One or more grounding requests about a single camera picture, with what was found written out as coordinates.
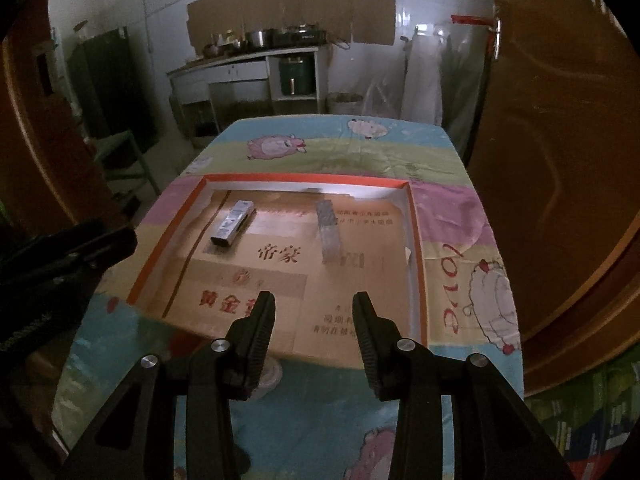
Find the metal stool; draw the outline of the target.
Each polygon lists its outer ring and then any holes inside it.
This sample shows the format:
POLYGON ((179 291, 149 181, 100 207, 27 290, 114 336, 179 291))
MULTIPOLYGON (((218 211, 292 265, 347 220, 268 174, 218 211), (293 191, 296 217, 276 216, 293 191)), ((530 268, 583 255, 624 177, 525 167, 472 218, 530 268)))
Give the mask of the metal stool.
POLYGON ((136 181, 137 184, 131 193, 139 191, 148 184, 154 194, 160 196, 160 187, 130 131, 93 140, 92 144, 96 151, 94 161, 100 167, 107 182, 136 181))

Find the brown wooden door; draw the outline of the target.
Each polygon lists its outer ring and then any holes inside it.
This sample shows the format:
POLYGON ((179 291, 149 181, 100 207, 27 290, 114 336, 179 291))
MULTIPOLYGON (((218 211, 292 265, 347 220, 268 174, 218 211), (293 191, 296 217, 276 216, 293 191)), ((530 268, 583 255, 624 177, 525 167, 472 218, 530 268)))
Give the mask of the brown wooden door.
POLYGON ((534 394, 639 340, 639 58, 602 0, 495 0, 468 171, 534 394))

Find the white black rectangular box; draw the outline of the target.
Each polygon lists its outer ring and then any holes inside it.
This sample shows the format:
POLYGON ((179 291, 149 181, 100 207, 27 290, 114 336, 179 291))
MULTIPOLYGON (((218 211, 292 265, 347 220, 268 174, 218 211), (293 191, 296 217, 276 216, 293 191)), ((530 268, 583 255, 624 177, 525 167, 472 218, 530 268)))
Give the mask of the white black rectangular box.
POLYGON ((238 200, 224 217, 220 226, 210 237, 212 243, 217 247, 230 247, 239 235, 242 227, 252 218, 255 212, 255 204, 250 200, 238 200))

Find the shallow cardboard tray box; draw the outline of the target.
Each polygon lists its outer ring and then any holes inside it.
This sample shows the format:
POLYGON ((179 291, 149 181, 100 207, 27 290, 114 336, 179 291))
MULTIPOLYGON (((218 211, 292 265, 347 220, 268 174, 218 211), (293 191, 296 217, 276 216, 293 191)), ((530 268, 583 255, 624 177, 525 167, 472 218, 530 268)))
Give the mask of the shallow cardboard tray box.
POLYGON ((116 294, 150 318, 218 336, 263 290, 277 303, 270 349, 329 367, 360 364, 352 296, 366 292, 401 333, 426 336, 416 211, 406 180, 328 174, 179 179, 142 222, 116 294), (210 237, 238 200, 255 212, 228 248, 210 237), (323 263, 316 203, 330 200, 339 262, 323 263))

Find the steel cooking pot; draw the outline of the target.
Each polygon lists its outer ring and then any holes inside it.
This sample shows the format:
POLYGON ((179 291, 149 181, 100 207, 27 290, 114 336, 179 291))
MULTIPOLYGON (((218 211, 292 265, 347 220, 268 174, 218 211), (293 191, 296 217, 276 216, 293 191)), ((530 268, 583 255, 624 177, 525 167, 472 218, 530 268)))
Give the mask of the steel cooking pot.
POLYGON ((252 49, 269 49, 272 47, 272 36, 271 28, 252 30, 245 34, 245 41, 252 49))

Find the cardboard sheet on wall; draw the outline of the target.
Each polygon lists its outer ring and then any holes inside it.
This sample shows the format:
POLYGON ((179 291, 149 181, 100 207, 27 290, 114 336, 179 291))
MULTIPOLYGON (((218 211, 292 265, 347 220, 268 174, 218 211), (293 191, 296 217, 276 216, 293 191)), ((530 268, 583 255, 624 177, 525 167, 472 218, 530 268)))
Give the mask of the cardboard sheet on wall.
POLYGON ((186 7, 191 46, 201 52, 225 32, 317 25, 357 44, 395 41, 396 0, 196 0, 186 7))

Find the black gas stove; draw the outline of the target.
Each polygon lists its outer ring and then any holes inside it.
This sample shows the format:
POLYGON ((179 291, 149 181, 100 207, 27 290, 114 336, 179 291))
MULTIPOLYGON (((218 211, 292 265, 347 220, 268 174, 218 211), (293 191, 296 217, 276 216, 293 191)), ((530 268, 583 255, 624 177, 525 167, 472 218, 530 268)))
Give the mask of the black gas stove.
POLYGON ((276 48, 314 47, 325 43, 326 31, 318 28, 277 29, 272 36, 272 44, 276 48))

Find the white kitchen counter cabinet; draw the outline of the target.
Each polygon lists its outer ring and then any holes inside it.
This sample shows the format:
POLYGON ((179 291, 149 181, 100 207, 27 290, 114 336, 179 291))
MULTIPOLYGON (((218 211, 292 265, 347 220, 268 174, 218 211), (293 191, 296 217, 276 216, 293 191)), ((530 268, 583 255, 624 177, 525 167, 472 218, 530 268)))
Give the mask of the white kitchen counter cabinet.
POLYGON ((168 74, 176 123, 190 139, 221 134, 244 118, 322 114, 326 111, 330 48, 268 50, 224 60, 193 63, 168 74), (285 96, 281 58, 303 56, 309 65, 311 94, 285 96))

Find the left wooden door frame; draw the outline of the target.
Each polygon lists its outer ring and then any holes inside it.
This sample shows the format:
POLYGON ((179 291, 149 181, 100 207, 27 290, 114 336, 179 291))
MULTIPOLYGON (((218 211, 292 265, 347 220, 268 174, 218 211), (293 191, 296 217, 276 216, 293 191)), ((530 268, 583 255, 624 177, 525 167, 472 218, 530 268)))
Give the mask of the left wooden door frame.
POLYGON ((1 203, 30 237, 71 229, 137 244, 53 83, 48 0, 26 0, 1 40, 1 203))

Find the cartoon patterned tablecloth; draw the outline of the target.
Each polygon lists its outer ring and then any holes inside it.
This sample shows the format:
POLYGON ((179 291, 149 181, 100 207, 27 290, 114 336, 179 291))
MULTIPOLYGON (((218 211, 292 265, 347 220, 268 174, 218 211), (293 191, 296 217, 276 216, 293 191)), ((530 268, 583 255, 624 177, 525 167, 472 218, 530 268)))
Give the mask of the cartoon patterned tablecloth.
POLYGON ((74 445, 134 361, 227 333, 276 298, 264 379, 231 407, 252 479, 384 479, 397 406, 367 384, 352 296, 447 358, 486 354, 516 391, 518 317, 494 233, 448 134, 398 119, 235 122, 171 183, 105 274, 53 423, 74 445))

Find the green printed carton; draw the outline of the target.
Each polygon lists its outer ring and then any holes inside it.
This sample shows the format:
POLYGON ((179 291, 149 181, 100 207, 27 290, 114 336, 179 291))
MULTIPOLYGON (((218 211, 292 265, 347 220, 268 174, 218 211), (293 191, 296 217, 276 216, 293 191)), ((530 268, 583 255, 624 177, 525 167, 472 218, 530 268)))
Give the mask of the green printed carton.
POLYGON ((525 399, 576 479, 600 479, 639 420, 639 348, 525 399))

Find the white plastic sheet roll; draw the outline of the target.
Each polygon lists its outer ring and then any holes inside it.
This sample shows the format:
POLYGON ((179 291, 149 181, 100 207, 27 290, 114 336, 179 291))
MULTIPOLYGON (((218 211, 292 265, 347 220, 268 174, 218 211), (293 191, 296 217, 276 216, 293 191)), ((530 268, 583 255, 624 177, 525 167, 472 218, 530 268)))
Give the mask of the white plastic sheet roll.
POLYGON ((420 24, 407 44, 400 118, 443 128, 463 160, 471 157, 489 74, 486 25, 420 24))

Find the dark green appliance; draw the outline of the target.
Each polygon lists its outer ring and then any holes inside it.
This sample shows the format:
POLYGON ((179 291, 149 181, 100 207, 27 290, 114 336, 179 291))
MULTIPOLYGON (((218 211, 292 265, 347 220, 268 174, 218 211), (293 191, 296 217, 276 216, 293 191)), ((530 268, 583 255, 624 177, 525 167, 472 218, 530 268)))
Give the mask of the dark green appliance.
POLYGON ((309 65, 303 56, 281 58, 279 62, 281 91, 285 96, 311 94, 309 65))

